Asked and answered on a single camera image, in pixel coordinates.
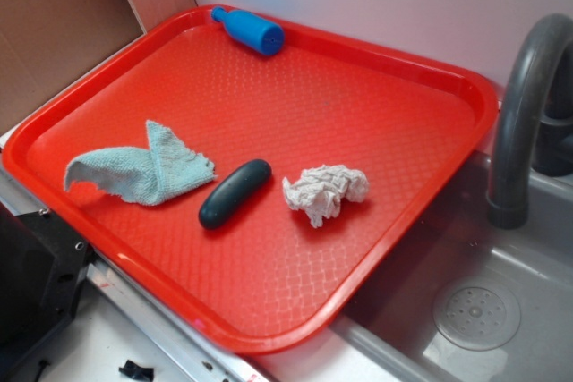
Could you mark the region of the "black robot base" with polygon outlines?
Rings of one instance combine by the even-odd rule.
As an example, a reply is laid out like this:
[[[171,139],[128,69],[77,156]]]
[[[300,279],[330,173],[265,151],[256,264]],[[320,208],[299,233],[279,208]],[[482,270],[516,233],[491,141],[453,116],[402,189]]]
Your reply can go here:
[[[92,256],[58,214],[1,207],[1,379],[75,318]]]

